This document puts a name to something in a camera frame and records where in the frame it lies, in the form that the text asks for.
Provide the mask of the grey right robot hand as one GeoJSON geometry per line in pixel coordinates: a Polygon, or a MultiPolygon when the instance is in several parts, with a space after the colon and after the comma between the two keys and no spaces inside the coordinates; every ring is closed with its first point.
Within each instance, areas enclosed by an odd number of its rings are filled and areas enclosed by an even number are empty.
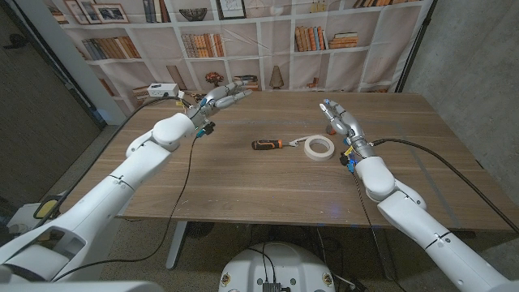
{"type": "Polygon", "coordinates": [[[372,146],[366,140],[363,129],[357,119],[340,104],[335,101],[324,99],[320,104],[324,116],[329,121],[332,129],[346,138],[347,143],[361,158],[373,157],[375,155],[372,146]]]}

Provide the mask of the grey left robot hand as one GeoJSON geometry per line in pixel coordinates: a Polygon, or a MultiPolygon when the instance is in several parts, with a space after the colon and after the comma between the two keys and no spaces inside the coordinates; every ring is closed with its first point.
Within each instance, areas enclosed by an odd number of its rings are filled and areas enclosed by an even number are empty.
{"type": "Polygon", "coordinates": [[[188,116],[195,125],[202,124],[220,110],[236,104],[251,94],[252,91],[246,88],[244,81],[234,81],[207,93],[194,108],[190,109],[188,116]]]}

